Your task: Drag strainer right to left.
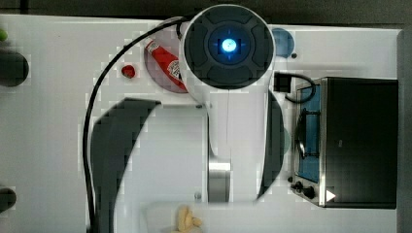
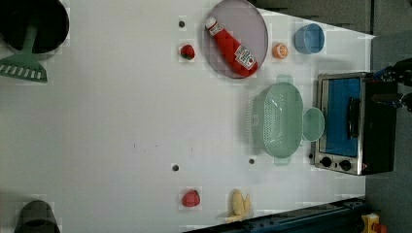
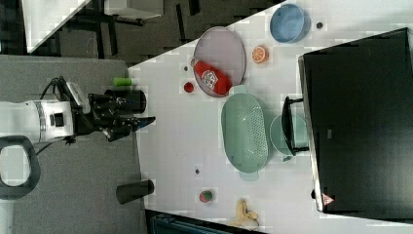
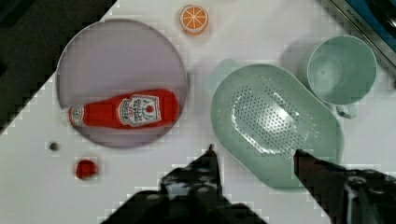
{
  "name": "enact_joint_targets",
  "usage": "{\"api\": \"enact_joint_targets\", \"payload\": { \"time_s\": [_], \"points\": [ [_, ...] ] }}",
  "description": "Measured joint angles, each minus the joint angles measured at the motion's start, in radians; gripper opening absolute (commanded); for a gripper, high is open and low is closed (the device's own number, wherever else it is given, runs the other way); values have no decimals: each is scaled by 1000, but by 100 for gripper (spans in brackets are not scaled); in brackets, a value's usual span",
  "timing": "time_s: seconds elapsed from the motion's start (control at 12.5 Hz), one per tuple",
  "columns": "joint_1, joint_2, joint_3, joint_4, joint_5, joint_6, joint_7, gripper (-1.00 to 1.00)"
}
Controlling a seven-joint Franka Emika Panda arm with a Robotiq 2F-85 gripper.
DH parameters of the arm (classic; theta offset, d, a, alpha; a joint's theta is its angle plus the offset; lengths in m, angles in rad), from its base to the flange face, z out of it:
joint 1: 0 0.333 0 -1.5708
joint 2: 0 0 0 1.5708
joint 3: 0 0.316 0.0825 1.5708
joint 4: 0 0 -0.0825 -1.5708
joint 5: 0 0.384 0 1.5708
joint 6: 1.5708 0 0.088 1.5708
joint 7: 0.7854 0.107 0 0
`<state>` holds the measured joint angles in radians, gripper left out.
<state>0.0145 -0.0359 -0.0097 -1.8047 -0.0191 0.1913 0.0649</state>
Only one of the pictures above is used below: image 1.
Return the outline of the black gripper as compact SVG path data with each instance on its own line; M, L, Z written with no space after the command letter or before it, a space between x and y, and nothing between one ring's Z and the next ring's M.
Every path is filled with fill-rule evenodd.
M277 92L290 92L292 76L285 73L274 74L274 90Z

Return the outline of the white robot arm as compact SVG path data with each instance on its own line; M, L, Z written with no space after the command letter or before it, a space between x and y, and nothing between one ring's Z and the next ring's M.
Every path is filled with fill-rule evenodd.
M143 87L88 135L93 233L150 233L157 202L235 212L260 206L283 164L281 62L267 23L238 5L179 18L182 93Z

